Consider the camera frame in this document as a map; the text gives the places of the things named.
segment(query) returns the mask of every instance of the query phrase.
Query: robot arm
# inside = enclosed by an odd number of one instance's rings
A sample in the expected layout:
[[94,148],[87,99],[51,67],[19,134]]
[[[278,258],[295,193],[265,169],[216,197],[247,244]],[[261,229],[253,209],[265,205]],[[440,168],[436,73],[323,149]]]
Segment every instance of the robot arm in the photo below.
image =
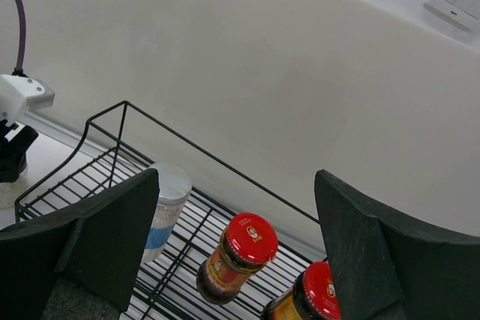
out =
[[0,75],[0,121],[12,127],[26,111],[53,105],[55,92],[38,79]]

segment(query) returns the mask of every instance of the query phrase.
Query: glass jar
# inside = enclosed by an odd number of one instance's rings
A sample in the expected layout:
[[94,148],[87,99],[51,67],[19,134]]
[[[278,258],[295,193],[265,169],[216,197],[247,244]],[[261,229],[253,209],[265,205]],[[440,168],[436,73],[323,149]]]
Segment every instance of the glass jar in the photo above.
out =
[[192,190],[192,180],[183,168],[170,163],[156,163],[150,169],[158,171],[160,192],[142,262],[153,262],[164,251]]
[[199,293],[210,303],[229,303],[252,275],[273,260],[277,249],[277,234],[265,219],[251,213],[234,216],[215,251],[200,265]]
[[263,309],[260,320],[341,320],[327,262],[314,262],[293,286]]

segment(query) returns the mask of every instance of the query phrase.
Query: white canister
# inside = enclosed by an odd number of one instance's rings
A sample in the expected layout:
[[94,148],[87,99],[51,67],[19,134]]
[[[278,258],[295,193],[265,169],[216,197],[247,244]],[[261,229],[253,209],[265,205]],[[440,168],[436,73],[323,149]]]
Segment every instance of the white canister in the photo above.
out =
[[160,256],[192,190],[192,180],[183,168],[156,163],[150,169],[158,171],[160,192],[142,262],[153,262]]

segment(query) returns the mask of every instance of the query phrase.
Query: wire shelf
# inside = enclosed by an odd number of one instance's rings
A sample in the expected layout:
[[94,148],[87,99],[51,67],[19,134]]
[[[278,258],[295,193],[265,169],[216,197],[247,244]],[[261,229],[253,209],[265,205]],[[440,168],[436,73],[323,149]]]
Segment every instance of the wire shelf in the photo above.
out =
[[[113,135],[100,127],[95,120],[116,109],[122,110],[122,117],[118,134]],[[87,120],[83,137],[72,155],[18,198],[15,204],[16,221],[39,217],[100,193],[151,165],[153,163],[151,159],[122,140],[122,131],[129,109],[147,117],[243,179],[303,213],[287,200],[225,164],[141,109],[124,101]],[[115,146],[100,153],[55,184],[53,180],[55,175],[75,156],[81,154],[80,150],[92,128],[113,140],[116,143]],[[50,188],[39,194],[38,188],[45,184]],[[196,272],[200,264],[213,252],[222,230],[234,215],[233,211],[203,191],[194,188],[162,255],[156,261],[140,267],[129,310],[122,315],[122,318],[258,319],[263,306],[287,290],[312,261],[286,244],[280,243],[275,261],[268,264],[255,277],[250,278],[233,302],[221,307],[206,303],[197,292]]]

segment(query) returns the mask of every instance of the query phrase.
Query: red lid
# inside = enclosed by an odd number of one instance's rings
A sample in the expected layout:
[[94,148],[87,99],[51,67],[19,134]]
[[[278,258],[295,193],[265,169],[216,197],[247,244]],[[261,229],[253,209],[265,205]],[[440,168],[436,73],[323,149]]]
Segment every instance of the red lid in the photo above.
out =
[[314,262],[304,274],[303,287],[315,310],[328,320],[340,320],[340,307],[328,262]]
[[275,230],[267,220],[251,213],[233,217],[226,230],[226,239],[241,260],[255,265],[273,260],[278,249]]

